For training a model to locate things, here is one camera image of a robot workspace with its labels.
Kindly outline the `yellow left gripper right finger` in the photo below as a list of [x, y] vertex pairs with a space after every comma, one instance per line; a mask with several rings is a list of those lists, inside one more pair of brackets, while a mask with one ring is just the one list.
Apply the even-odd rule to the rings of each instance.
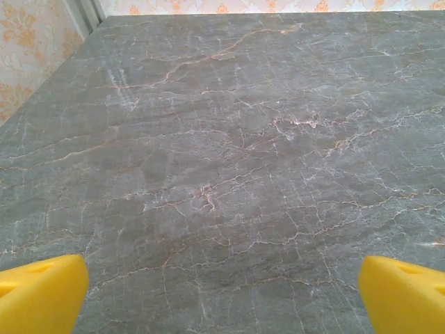
[[368, 256], [358, 287], [376, 333], [444, 332], [443, 271]]

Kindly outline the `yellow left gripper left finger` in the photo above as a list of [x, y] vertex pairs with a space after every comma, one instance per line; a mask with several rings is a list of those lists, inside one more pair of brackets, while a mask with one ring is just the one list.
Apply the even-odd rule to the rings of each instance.
[[88, 291], [80, 255], [63, 255], [1, 272], [2, 333], [71, 333]]

